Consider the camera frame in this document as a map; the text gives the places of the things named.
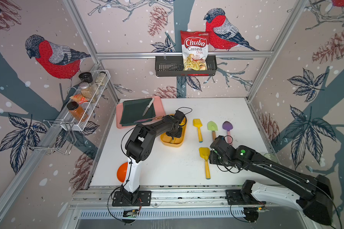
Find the yellow plastic storage box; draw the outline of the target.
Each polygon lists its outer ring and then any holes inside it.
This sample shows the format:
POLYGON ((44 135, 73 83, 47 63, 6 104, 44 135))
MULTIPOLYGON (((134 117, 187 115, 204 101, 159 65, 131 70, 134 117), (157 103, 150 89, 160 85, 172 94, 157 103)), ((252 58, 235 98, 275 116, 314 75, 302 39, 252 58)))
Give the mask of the yellow plastic storage box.
POLYGON ((177 129, 173 130, 171 133, 163 133, 160 136, 162 144, 173 148, 179 148, 182 146, 186 133, 186 124, 187 118, 185 117, 177 129))

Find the yellow shovel blue-tipped handle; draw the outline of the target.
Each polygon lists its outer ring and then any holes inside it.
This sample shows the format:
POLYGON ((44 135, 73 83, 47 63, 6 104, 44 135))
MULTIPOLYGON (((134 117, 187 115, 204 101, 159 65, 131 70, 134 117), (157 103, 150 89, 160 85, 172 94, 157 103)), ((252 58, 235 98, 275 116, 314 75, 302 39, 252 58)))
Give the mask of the yellow shovel blue-tipped handle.
POLYGON ((200 119, 193 119, 193 126, 197 128, 199 143, 202 143, 203 142, 203 137, 202 137, 202 132, 201 132, 201 127, 202 127, 201 120, 200 119))

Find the green shovel wooden handle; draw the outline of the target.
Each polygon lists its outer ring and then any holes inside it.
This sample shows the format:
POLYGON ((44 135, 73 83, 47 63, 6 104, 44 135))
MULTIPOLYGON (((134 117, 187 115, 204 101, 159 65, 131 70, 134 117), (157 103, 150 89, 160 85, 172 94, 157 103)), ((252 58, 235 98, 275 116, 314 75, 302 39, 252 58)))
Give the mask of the green shovel wooden handle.
POLYGON ((213 121, 209 121, 207 123, 207 128, 208 128, 209 131, 211 131, 212 139, 214 141, 217 138, 217 136, 216 136, 216 131, 218 131, 217 124, 215 122, 213 122, 213 121))

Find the purple shovel pink handle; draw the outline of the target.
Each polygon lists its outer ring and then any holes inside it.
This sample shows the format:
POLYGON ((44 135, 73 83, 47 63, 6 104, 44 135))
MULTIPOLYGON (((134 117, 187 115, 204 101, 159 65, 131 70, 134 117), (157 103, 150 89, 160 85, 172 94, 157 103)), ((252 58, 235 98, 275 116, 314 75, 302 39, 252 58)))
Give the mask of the purple shovel pink handle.
POLYGON ((225 121, 222 124, 222 128, 227 131, 227 136, 231 136, 230 131, 233 129, 233 125, 229 121, 225 121))

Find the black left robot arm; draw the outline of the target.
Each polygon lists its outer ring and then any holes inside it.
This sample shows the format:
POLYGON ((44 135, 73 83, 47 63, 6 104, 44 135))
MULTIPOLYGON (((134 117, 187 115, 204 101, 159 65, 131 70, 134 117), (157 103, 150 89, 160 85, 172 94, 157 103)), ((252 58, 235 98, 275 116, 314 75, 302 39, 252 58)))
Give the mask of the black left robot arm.
POLYGON ((176 110, 173 115, 166 115, 153 124, 137 124, 125 144, 128 168, 126 178, 120 187, 122 196, 129 203, 136 203, 139 198, 141 164, 152 152, 155 139, 162 134, 180 138, 183 132, 182 122, 186 122, 183 112, 176 110))

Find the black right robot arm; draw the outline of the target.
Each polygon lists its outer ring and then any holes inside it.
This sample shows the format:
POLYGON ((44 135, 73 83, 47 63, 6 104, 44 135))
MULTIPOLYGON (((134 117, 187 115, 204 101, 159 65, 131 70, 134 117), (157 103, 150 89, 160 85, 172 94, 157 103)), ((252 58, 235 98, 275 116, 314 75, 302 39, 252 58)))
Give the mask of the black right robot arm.
POLYGON ((333 223, 333 191, 330 180, 306 175, 284 167, 247 146, 234 148, 223 136, 210 145, 213 164, 235 167, 263 175, 280 184, 262 185, 246 180, 241 195, 260 202, 272 202, 301 211, 312 221, 330 226, 333 223))

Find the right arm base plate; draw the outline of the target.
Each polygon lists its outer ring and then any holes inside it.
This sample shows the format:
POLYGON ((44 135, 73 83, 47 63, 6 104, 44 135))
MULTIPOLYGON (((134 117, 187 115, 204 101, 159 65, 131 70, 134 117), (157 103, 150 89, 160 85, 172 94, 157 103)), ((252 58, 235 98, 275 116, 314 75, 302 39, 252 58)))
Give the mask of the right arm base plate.
POLYGON ((265 201, 258 201, 251 193, 240 189, 227 189, 225 194, 229 205, 266 205, 265 201))

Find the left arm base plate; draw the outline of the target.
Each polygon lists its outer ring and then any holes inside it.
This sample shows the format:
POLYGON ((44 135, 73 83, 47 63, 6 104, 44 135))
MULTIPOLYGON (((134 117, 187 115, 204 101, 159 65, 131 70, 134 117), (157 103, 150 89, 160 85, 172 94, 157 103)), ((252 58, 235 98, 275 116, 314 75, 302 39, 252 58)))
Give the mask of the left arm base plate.
POLYGON ((134 203, 131 203, 127 200, 126 197, 123 196, 121 191, 116 191, 114 194, 114 197, 112 198, 112 206, 113 207, 150 206, 151 197, 152 197, 151 191, 139 191, 136 197, 136 201, 134 203))

